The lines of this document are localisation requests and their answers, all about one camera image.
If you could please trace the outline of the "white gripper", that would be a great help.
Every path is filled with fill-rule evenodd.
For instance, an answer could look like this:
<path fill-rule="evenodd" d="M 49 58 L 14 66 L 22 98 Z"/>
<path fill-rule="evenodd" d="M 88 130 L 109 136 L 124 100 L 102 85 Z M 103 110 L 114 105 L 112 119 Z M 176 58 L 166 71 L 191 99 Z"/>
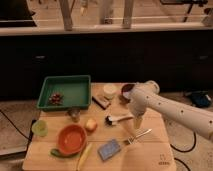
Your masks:
<path fill-rule="evenodd" d="M 128 108 L 130 112 L 135 116 L 133 118 L 133 126 L 135 129 L 141 127 L 143 121 L 143 114 L 146 112 L 147 104 L 142 97 L 134 97 L 130 100 Z"/>

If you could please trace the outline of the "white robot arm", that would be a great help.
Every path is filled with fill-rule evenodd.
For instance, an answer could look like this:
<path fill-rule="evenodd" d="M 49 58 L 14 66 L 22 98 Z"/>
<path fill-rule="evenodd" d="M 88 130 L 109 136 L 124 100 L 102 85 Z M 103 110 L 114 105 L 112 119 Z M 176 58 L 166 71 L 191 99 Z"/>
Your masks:
<path fill-rule="evenodd" d="M 133 116 L 142 117 L 150 108 L 213 142 L 213 112 L 164 98 L 159 91 L 155 81 L 136 83 L 130 90 L 128 105 Z"/>

